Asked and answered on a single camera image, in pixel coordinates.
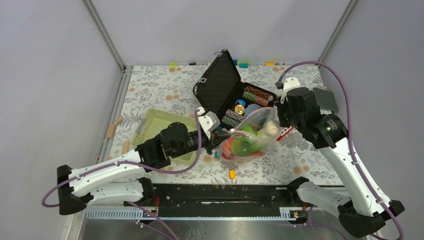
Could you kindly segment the clear zip top bag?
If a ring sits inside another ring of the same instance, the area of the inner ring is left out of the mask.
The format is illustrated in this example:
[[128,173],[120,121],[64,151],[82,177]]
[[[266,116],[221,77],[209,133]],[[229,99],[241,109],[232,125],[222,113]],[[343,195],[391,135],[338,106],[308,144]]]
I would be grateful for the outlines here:
[[263,126],[265,125],[265,123],[269,120],[276,120],[278,121],[278,116],[277,116],[277,109],[275,107],[262,107],[259,109],[254,110],[252,113],[250,113],[243,121],[241,121],[238,125],[236,125],[234,128],[235,132],[233,134],[230,134],[230,138],[229,139],[242,139],[242,140],[253,140],[253,141],[257,141],[263,144],[263,148],[261,148],[260,150],[254,152],[252,155],[250,156],[245,156],[245,157],[241,157],[241,156],[233,156],[231,158],[224,158],[222,157],[222,153],[221,153],[221,144],[218,148],[218,154],[219,156],[224,159],[225,161],[228,162],[232,162],[232,163],[241,163],[241,162],[245,162],[245,161],[250,161],[250,160],[254,160],[254,159],[258,159],[261,158],[265,155],[266,150],[271,147],[271,145],[273,145],[277,138],[274,139],[261,139],[258,136],[255,136],[249,132],[245,132],[245,131],[241,131],[240,128],[244,125],[250,125],[251,127],[253,127],[253,129],[258,132],[259,130],[261,130],[263,128]]

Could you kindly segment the red toy pepper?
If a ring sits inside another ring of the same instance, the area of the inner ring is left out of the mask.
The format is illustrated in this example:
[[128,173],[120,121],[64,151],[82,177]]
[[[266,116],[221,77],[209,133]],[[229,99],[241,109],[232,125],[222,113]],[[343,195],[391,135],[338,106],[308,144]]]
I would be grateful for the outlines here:
[[223,158],[229,159],[233,157],[232,143],[232,138],[226,139],[224,142],[222,142],[220,150]]

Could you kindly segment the yellow toy mango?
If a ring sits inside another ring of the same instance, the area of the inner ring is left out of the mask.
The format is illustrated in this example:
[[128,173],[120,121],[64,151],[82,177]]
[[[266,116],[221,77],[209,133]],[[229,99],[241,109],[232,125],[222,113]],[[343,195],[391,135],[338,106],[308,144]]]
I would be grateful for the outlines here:
[[232,155],[236,157],[248,157],[264,147],[261,142],[247,139],[235,139],[231,143]]

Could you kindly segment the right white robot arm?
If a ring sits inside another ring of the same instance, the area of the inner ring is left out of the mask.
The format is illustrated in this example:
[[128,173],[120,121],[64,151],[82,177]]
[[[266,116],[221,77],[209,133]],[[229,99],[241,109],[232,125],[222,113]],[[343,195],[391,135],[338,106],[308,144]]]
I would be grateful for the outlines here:
[[378,232],[386,221],[405,207],[390,199],[362,164],[348,136],[348,129],[335,114],[322,114],[313,91],[297,87],[276,102],[279,123],[294,127],[331,164],[348,195],[341,195],[298,177],[287,185],[287,201],[293,206],[308,203],[338,218],[353,237]]

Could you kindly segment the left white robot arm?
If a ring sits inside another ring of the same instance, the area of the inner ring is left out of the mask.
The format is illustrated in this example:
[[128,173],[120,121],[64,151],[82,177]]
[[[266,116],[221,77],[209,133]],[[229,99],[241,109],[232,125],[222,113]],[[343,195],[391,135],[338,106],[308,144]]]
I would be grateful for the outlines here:
[[139,183],[135,188],[125,187],[121,193],[113,193],[112,182],[132,174],[161,170],[171,164],[171,159],[205,149],[212,154],[230,134],[216,128],[209,133],[203,129],[188,131],[180,123],[173,122],[155,137],[139,144],[135,149],[112,160],[86,168],[71,168],[68,165],[56,169],[59,214],[72,215],[84,210],[88,205],[106,199],[139,201],[148,206],[155,200],[155,192]]

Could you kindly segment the white green leek toy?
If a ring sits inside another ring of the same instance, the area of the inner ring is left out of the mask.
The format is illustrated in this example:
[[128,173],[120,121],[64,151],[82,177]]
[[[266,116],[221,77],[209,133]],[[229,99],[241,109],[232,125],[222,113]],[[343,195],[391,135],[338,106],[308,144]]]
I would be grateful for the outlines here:
[[277,120],[268,120],[263,128],[257,132],[261,139],[276,139],[280,136],[282,128]]

